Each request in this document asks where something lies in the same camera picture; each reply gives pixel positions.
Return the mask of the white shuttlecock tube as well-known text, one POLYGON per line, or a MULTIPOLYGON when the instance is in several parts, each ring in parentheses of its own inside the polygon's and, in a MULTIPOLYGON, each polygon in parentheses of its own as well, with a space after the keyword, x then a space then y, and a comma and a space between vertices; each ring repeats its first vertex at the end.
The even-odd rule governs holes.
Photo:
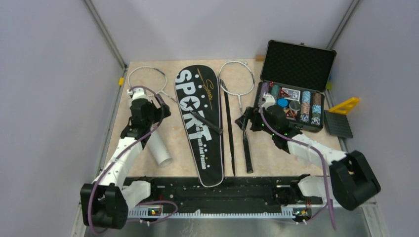
POLYGON ((158 131, 154 131, 150 135, 146 147, 148 147, 150 153, 156 161, 156 164, 160 168, 166 167, 172 163, 173 158, 158 131))

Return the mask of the black racket bag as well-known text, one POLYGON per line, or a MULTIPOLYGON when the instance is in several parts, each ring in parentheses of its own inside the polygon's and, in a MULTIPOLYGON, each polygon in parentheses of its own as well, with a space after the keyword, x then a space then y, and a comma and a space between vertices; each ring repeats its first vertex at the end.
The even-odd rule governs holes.
POLYGON ((189 65, 174 81, 182 122, 202 186, 212 188, 224 180, 223 135, 193 116, 197 112, 222 128, 222 105, 215 71, 203 64, 189 65))

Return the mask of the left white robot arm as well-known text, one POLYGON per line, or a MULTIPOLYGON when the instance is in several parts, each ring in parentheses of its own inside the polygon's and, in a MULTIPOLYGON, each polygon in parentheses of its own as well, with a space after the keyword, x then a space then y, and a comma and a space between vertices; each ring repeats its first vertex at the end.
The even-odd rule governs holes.
POLYGON ((91 228, 120 230, 126 223, 128 212, 142 200, 153 204, 158 190, 147 181, 124 182, 134 159, 148 147, 156 163, 165 167, 173 161, 154 124, 161 124, 171 115, 169 106, 157 97, 157 108, 148 99, 132 99, 131 117, 123 129, 113 157, 92 183, 82 186, 80 195, 83 222, 91 228))

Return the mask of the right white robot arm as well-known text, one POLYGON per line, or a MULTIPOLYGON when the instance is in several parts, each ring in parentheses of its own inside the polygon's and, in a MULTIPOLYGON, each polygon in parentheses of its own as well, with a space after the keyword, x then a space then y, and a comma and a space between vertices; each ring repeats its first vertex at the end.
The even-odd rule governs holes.
POLYGON ((270 134, 278 149, 322 168, 321 178, 308 175, 290 189, 293 202, 304 203, 309 197, 319 197, 354 210, 381 192, 381 185, 362 152, 348 153, 327 147, 290 122, 277 106, 247 107, 235 120, 242 130, 250 123, 251 131, 270 134))

